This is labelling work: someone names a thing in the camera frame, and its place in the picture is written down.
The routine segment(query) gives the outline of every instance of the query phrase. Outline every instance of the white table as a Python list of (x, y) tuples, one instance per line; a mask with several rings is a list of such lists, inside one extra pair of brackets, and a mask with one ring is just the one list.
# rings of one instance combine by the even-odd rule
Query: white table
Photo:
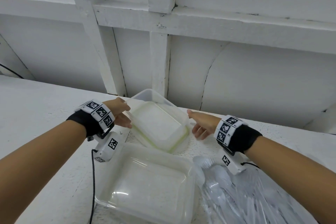
[[(1, 75), (0, 158), (63, 122), (75, 107), (92, 98), (105, 101), (116, 97)], [(264, 136), (318, 159), (336, 172), (336, 136), (252, 120), (246, 122)], [(127, 140), (138, 143), (131, 134)], [(92, 203), (91, 149), (95, 146), (95, 142), (85, 141), (16, 223), (87, 223)], [(218, 148), (216, 141), (210, 138), (204, 141), (192, 138), (181, 156), (191, 159), (196, 155), (212, 155)], [(108, 209), (97, 206), (93, 223), (118, 223), (111, 220), (110, 215)], [(202, 208), (199, 208), (192, 223), (206, 223)]]

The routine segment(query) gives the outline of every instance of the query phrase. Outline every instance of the food storage container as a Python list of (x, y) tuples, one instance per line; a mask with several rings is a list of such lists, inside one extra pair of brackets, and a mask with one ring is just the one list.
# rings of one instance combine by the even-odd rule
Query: food storage container
[(145, 146), (168, 153), (182, 152), (189, 142), (186, 113), (159, 93), (146, 89), (127, 101), (132, 133)]
[(157, 224), (189, 224), (195, 167), (180, 156), (133, 143), (117, 147), (96, 175), (98, 204)]

